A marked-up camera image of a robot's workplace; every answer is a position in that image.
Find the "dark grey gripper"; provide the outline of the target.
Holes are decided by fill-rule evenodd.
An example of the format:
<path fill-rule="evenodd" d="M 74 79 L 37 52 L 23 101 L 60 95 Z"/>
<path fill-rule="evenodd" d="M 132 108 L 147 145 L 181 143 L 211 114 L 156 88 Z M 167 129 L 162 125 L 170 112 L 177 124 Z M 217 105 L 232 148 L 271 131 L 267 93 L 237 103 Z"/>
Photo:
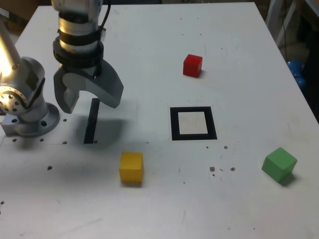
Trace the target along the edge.
<path fill-rule="evenodd" d="M 79 99 L 79 91 L 95 95 L 105 105 L 116 108 L 121 101 L 123 83 L 115 69 L 105 60 L 90 68 L 60 65 L 54 74 L 54 93 L 60 108 L 71 114 Z"/>

